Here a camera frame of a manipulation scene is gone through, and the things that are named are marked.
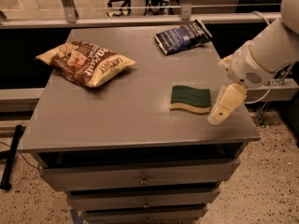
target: green scouring pad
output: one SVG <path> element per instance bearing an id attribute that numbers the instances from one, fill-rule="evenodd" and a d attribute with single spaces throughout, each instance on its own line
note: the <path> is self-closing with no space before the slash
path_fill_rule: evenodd
<path id="1" fill-rule="evenodd" d="M 170 109 L 183 109 L 196 114 L 210 111 L 209 89 L 196 89 L 189 86 L 174 86 L 171 93 Z"/>

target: black cable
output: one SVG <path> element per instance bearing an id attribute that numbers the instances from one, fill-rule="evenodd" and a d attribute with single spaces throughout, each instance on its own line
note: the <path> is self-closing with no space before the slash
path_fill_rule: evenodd
<path id="1" fill-rule="evenodd" d="M 4 145 L 4 146 L 7 146 L 7 147 L 10 147 L 10 145 L 8 145 L 8 144 L 6 144 L 6 143 L 4 143 L 4 142 L 2 142 L 2 141 L 0 141 L 0 144 L 2 144 L 2 145 Z M 25 157 L 20 153 L 20 155 L 21 155 L 21 157 L 30 165 L 30 166 L 32 166 L 32 167 L 34 167 L 35 169 L 37 169 L 37 171 L 39 172 L 40 170 L 39 170 L 39 164 L 38 164 L 38 166 L 37 167 L 35 167 L 33 164 L 31 164 L 28 160 L 26 160 L 25 159 Z"/>

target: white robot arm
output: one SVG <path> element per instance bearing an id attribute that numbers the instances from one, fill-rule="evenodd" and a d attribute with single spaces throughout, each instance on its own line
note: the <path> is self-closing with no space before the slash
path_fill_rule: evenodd
<path id="1" fill-rule="evenodd" d="M 222 123 L 247 98 L 247 89 L 258 88 L 277 72 L 299 61 L 299 0 L 282 0 L 282 20 L 275 20 L 233 55 L 219 62 L 234 83 L 223 86 L 208 117 Z"/>

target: brown snack bag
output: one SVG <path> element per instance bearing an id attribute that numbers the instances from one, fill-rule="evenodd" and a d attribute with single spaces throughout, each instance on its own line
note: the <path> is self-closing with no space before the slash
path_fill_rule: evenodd
<path id="1" fill-rule="evenodd" d="M 135 61 L 92 43 L 65 43 L 36 56 L 67 80 L 84 87 L 104 84 Z"/>

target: speckled floor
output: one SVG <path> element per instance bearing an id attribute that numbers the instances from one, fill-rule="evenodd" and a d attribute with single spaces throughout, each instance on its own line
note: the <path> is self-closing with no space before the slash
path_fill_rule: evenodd
<path id="1" fill-rule="evenodd" d="M 299 223 L 297 139 L 276 110 L 269 110 L 264 121 L 266 128 L 258 127 L 261 141 L 249 143 L 240 156 L 241 165 L 229 181 L 221 184 L 221 194 L 208 205 L 206 215 L 199 220 L 175 223 Z M 10 144 L 11 136 L 1 137 L 0 141 Z M 30 155 L 24 157 L 37 167 Z M 3 169 L 4 165 L 0 165 L 1 174 Z M 0 190 L 0 223 L 73 223 L 65 195 L 53 191 L 20 154 L 10 183 L 10 191 Z"/>

